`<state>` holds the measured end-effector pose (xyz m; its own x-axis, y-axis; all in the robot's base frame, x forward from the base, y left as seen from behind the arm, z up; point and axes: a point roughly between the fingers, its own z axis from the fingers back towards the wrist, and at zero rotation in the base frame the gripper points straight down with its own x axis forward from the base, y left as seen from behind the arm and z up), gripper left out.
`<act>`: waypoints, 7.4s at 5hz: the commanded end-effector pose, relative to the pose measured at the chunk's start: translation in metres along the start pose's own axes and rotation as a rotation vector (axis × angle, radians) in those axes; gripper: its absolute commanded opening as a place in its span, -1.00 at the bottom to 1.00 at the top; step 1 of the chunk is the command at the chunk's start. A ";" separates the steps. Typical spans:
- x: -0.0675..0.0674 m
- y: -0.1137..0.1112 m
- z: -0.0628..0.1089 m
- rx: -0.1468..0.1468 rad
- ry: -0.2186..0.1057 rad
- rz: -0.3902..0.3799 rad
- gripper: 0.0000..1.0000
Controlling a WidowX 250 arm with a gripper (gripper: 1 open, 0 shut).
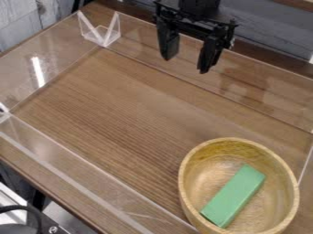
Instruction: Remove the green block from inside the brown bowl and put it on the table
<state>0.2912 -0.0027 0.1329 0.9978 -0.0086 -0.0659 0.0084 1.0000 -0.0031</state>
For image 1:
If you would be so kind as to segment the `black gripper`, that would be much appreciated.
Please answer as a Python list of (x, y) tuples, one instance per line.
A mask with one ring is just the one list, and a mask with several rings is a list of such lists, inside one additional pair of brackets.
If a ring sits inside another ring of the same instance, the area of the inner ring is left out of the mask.
[(222, 40), (235, 39), (239, 24), (221, 15), (221, 0), (154, 0), (160, 50), (165, 60), (178, 54), (180, 33), (205, 38), (197, 69), (201, 74), (217, 65), (224, 49)]

